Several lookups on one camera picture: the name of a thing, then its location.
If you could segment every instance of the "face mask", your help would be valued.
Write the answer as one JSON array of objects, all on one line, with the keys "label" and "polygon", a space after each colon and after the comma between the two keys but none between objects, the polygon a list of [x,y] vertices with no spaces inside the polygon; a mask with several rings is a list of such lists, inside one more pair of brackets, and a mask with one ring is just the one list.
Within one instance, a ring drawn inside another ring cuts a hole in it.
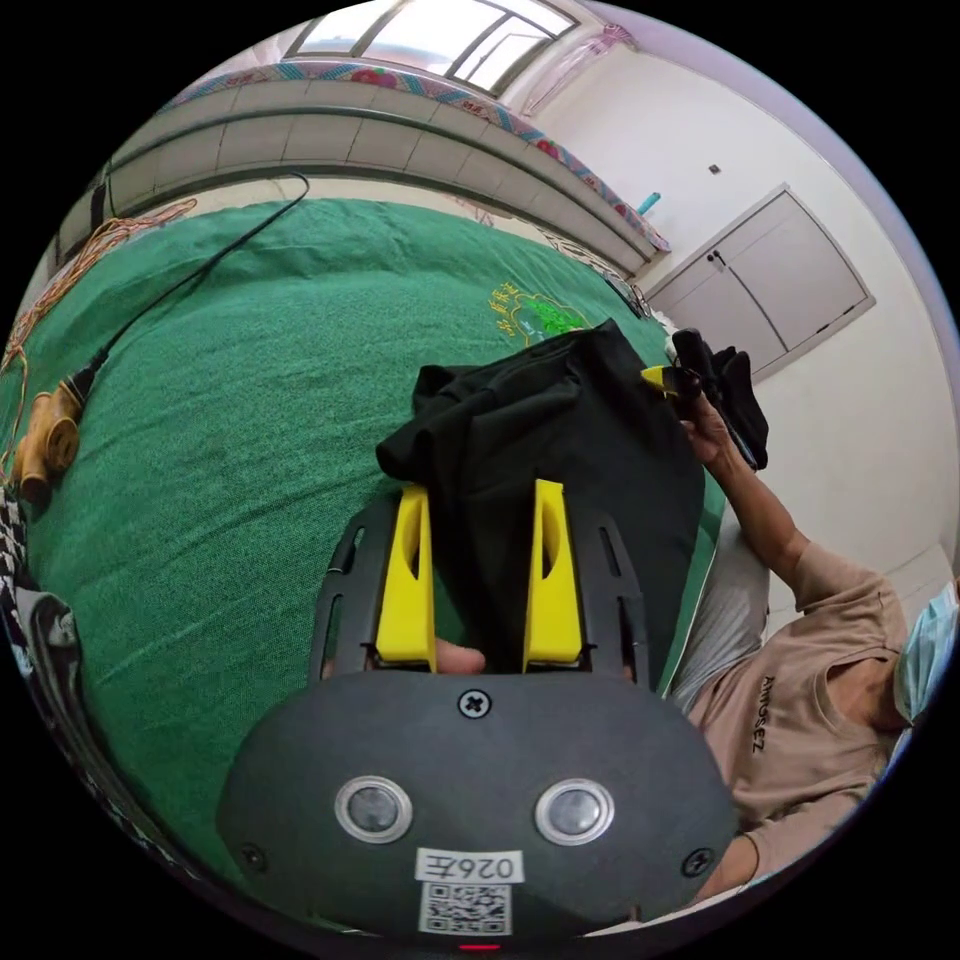
[{"label": "face mask", "polygon": [[927,708],[957,639],[957,587],[944,588],[920,614],[894,672],[897,712],[911,725]]}]

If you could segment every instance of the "tiled wall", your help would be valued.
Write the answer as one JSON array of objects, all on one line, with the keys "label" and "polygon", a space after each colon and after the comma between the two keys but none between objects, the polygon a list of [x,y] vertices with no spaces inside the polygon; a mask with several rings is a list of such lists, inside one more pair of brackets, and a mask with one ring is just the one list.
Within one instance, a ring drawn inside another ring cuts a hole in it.
[{"label": "tiled wall", "polygon": [[[237,119],[254,111],[318,105],[368,109],[382,117],[274,112]],[[427,129],[404,126],[397,118],[419,121]],[[399,173],[446,191],[473,191],[494,206],[544,222],[628,273],[656,256],[652,245],[590,187],[536,146],[458,107],[362,83],[254,83],[162,113],[113,157],[113,202],[122,212],[158,194],[189,191],[198,180],[217,174],[311,162],[342,167],[344,176],[351,168],[388,177]],[[84,197],[64,222],[61,248],[69,250],[89,228],[89,197]]]}]

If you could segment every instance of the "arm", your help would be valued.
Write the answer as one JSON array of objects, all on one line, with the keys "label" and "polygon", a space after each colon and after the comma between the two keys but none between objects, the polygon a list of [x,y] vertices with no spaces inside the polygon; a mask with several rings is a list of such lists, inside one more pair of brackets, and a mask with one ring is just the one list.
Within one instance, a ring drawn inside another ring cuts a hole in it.
[{"label": "arm", "polygon": [[729,439],[707,469],[730,501],[750,548],[768,569],[794,589],[797,563],[810,541]]},{"label": "arm", "polygon": [[860,802],[853,790],[827,794],[802,803],[779,820],[766,820],[736,837],[693,903],[789,866],[825,840]]},{"label": "arm", "polygon": [[793,589],[797,562],[810,541],[747,465],[710,401],[701,394],[687,413],[690,419],[683,425],[694,453],[730,501],[747,543],[764,565]]},{"label": "arm", "polygon": [[711,897],[719,896],[728,890],[735,890],[749,883],[757,872],[760,854],[748,836],[735,837],[727,847],[723,859],[717,864],[710,879],[700,888],[693,903],[702,903]]}]

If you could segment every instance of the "yellow bracket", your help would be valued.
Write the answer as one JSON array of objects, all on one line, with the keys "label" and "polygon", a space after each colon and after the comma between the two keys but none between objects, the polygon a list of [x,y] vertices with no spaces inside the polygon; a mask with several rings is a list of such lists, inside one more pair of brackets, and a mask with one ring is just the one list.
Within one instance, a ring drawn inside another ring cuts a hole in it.
[{"label": "yellow bracket", "polygon": [[437,672],[430,508],[422,487],[407,487],[397,510],[377,654],[388,664],[426,663]]},{"label": "yellow bracket", "polygon": [[572,666],[582,649],[579,591],[563,485],[538,480],[523,650],[524,672],[531,663]]}]

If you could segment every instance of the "window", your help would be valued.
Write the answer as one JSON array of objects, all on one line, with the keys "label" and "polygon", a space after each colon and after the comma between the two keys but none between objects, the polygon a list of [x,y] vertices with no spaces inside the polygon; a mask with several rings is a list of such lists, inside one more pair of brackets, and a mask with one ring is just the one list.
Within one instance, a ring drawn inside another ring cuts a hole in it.
[{"label": "window", "polygon": [[577,26],[544,0],[371,0],[312,21],[287,57],[382,60],[496,97]]}]

